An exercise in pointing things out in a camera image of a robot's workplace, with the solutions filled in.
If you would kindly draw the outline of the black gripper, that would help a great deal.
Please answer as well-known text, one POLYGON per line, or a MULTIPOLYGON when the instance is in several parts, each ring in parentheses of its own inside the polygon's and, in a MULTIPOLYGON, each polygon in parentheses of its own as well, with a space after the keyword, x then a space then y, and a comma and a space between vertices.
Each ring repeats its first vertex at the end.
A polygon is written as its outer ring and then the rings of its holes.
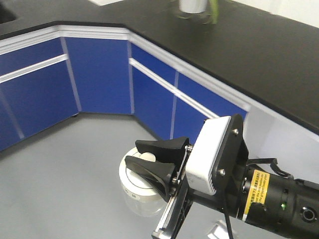
POLYGON ((188 137, 135 141, 139 153, 152 153, 158 162, 126 156, 127 168, 150 183, 167 202, 163 216, 152 234, 153 238, 176 238, 195 202, 220 211, 225 217, 226 235, 230 239, 234 238, 230 218, 236 217, 239 212, 248 150, 243 139, 242 117, 230 117, 212 169, 213 185, 216 188, 214 195, 201 193, 188 185, 185 166, 194 146, 190 144, 188 137))

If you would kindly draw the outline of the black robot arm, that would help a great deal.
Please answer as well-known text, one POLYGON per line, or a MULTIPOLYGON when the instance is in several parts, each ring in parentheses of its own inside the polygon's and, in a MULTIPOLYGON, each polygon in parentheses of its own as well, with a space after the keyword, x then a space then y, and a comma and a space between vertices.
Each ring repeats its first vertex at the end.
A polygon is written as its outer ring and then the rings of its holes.
POLYGON ((127 154, 126 167, 167 202, 155 239, 176 238, 195 202, 224 214, 229 238, 230 218, 288 239, 319 236, 318 184, 295 179, 275 158, 249 159, 239 114, 207 119, 195 144, 179 137, 135 146, 139 155, 127 154))

